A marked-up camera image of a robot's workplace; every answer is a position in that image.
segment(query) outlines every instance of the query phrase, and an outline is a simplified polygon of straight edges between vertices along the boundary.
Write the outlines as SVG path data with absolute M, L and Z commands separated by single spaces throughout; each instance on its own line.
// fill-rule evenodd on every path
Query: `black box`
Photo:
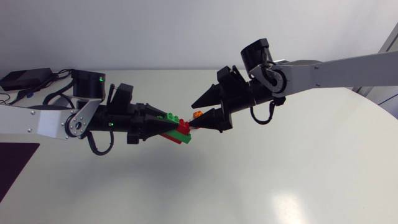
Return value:
M 38 68 L 10 72 L 2 80 L 0 86 L 6 90 L 24 90 L 39 86 L 53 75 L 49 68 Z

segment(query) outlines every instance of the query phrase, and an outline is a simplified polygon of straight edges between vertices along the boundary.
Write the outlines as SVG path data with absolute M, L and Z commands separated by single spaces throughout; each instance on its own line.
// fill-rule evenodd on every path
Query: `black cable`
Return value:
M 379 103 L 378 105 L 380 106 L 380 105 L 382 105 L 383 103 L 385 103 L 385 102 L 387 102 L 387 101 L 393 99 L 393 98 L 396 97 L 396 96 L 398 96 L 398 94 L 395 94 L 394 96 L 392 96 L 392 97 L 390 97 L 390 98 L 384 100 L 383 102 Z
M 63 93 L 60 93 L 59 96 L 63 97 L 64 99 L 66 99 L 69 103 L 69 105 L 72 107 L 72 109 L 75 109 L 75 105 L 73 105 L 72 100 L 69 99 L 69 97 L 67 97 L 66 95 L 64 95 Z
M 60 89 L 60 90 L 58 90 L 58 91 L 56 91 L 56 92 L 54 92 L 54 93 L 48 94 L 48 95 L 44 98 L 43 105 L 47 105 L 47 104 L 50 102 L 50 100 L 52 100 L 52 98 L 54 98 L 54 97 L 56 97 L 56 96 L 59 96 L 59 95 L 62 94 L 64 91 L 67 91 L 67 90 L 69 90 L 70 88 L 72 88 L 73 85 L 75 84 L 75 82 L 76 82 L 75 80 L 72 80 L 72 82 L 70 82 L 67 86 L 63 87 L 62 89 Z
M 57 78 L 57 76 L 53 76 L 53 77 L 49 78 L 47 81 L 45 81 L 45 82 L 43 82 L 42 84 L 40 84 L 40 85 L 38 85 L 37 87 L 35 87 L 35 88 L 32 88 L 32 89 L 30 89 L 30 90 L 23 90 L 23 91 L 20 91 L 20 92 L 18 93 L 18 95 L 17 95 L 17 98 L 16 98 L 15 100 L 13 100 L 12 102 L 10 102 L 9 105 L 13 105 L 14 103 L 17 103 L 18 101 L 20 101 L 21 99 L 25 98 L 25 96 L 27 96 L 27 95 L 29 95 L 29 94 L 31 94 L 31 93 L 34 93 L 34 92 L 37 92 L 37 91 L 39 91 L 39 90 L 41 90 L 41 89 L 43 89 L 43 88 L 46 88 L 47 84 L 50 83 L 50 82 L 52 82 L 52 81 L 55 80 L 56 78 Z
M 272 115 L 274 115 L 274 109 L 275 109 L 275 101 L 272 101 L 269 103 L 269 117 L 268 117 L 268 120 L 266 120 L 266 121 L 260 121 L 259 119 L 256 118 L 256 116 L 254 115 L 253 107 L 250 107 L 250 114 L 251 114 L 251 117 L 255 120 L 255 122 L 257 122 L 258 124 L 264 125 L 264 124 L 268 124 L 271 121 Z
M 109 144 L 109 147 L 107 150 L 100 152 L 95 145 L 94 137 L 93 137 L 93 134 L 91 133 L 91 131 L 86 132 L 88 144 L 90 145 L 91 151 L 93 151 L 93 153 L 96 154 L 97 156 L 103 156 L 103 155 L 107 154 L 112 149 L 113 142 L 114 142 L 113 131 L 110 131 L 109 134 L 111 135 L 111 143 Z
M 66 74 L 66 75 L 64 75 L 64 76 L 62 76 L 62 77 L 59 77 L 60 74 L 63 74 L 63 73 L 65 73 L 65 72 L 68 72 L 68 74 Z M 63 80 L 63 79 L 65 79 L 66 77 L 69 77 L 71 74 L 72 74 L 72 70 L 70 70 L 70 69 L 63 69 L 63 70 L 61 70 L 61 71 L 59 71 L 59 72 L 57 73 L 57 80 Z
M 65 73 L 65 72 L 68 72 L 68 74 L 63 77 L 59 77 L 60 74 Z M 32 94 L 34 92 L 37 92 L 44 88 L 49 87 L 53 82 L 56 82 L 58 80 L 63 80 L 64 78 L 69 77 L 71 75 L 71 72 L 72 71 L 70 69 L 63 69 L 63 70 L 59 71 L 58 73 L 54 73 L 54 76 L 50 77 L 48 80 L 46 80 L 39 86 L 37 86 L 35 88 L 28 89 L 28 90 L 20 91 L 17 95 L 17 98 L 15 100 L 13 100 L 12 102 L 10 102 L 9 105 L 13 105 L 14 103 L 17 103 L 18 101 L 25 98 L 25 96 L 28 96 L 29 94 Z
M 0 104 L 1 104 L 1 103 L 7 104 L 7 101 L 8 101 L 9 99 L 11 99 L 11 96 L 10 96 L 8 93 L 0 93 L 0 95 L 5 95 L 5 96 L 7 96 L 7 99 L 6 99 L 6 100 L 0 100 Z

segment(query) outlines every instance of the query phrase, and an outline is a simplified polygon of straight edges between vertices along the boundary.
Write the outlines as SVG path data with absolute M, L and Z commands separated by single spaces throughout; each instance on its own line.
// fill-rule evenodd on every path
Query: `aluminum arm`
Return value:
M 386 52 L 330 62 L 296 61 L 274 65 L 285 88 L 273 96 L 282 97 L 312 88 L 398 85 L 398 52 Z
M 39 134 L 67 140 L 82 135 L 90 123 L 101 99 L 84 99 L 82 109 L 40 105 L 31 108 L 1 105 L 5 117 L 0 134 Z

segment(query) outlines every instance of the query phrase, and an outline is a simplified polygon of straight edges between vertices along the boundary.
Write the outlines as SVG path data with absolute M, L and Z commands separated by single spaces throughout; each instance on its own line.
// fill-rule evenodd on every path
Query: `white table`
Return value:
M 186 119 L 216 81 L 214 70 L 106 74 L 107 87 L 134 85 L 133 103 Z M 260 118 L 267 111 L 256 107 Z M 103 157 L 86 140 L 0 136 L 41 144 L 0 203 L 0 223 L 398 222 L 398 121 L 371 101 L 345 88 L 309 90 L 287 97 L 266 126 L 248 110 L 233 114 L 233 126 L 193 131 L 188 145 L 160 136 L 127 145 L 119 133 Z M 95 137 L 108 146 L 108 133 Z

